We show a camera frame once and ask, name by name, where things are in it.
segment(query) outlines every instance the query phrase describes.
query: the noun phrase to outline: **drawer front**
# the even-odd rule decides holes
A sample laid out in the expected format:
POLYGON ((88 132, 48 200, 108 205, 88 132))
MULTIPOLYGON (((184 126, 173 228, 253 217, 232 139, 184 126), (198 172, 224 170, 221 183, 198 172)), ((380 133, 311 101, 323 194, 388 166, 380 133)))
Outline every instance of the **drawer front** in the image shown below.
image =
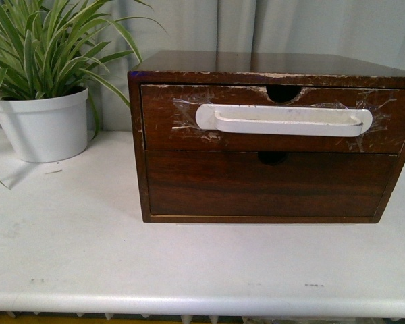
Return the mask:
POLYGON ((399 153, 405 141, 405 90, 302 88, 284 105, 368 109, 373 124, 353 137, 233 134, 201 130, 195 114, 203 103, 278 105, 265 86, 142 85, 147 150, 319 151, 399 153))
POLYGON ((147 151, 151 215, 219 216, 215 221, 228 216, 318 217, 321 222, 324 217, 373 217, 396 159, 147 151))

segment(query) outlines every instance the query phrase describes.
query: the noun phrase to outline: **white flower pot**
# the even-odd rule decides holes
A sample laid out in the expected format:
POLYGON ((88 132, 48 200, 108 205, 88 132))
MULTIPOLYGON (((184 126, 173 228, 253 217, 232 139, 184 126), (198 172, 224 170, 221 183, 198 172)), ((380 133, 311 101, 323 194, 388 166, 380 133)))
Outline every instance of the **white flower pot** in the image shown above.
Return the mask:
POLYGON ((0 100, 0 124, 17 156, 27 162, 73 157, 87 147, 88 89, 64 97, 0 100))

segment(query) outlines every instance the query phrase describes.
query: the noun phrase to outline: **white drawer handle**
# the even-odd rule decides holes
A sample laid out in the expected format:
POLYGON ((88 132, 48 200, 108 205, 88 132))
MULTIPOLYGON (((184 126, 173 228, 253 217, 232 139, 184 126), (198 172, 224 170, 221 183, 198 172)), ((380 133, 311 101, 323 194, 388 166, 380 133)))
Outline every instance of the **white drawer handle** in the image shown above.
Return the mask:
POLYGON ((202 130, 228 133, 355 137, 372 124, 366 109, 204 104, 196 111, 202 130))

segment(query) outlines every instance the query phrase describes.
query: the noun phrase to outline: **bottom drawer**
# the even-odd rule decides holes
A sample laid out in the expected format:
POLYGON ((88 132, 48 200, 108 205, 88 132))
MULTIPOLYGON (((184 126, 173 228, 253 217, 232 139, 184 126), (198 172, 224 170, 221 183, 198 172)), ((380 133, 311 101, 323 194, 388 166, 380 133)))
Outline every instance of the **bottom drawer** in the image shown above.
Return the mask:
POLYGON ((150 221, 372 222, 396 155, 147 151, 150 221))

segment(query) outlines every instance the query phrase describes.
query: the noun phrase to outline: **white shelf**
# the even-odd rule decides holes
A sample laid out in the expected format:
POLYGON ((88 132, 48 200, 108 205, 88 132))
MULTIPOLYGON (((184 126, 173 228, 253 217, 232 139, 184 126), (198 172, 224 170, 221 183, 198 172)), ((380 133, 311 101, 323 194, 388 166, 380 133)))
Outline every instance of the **white shelf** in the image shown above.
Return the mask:
POLYGON ((405 167, 368 225, 143 223, 129 132, 0 176, 0 311, 405 317, 405 167))

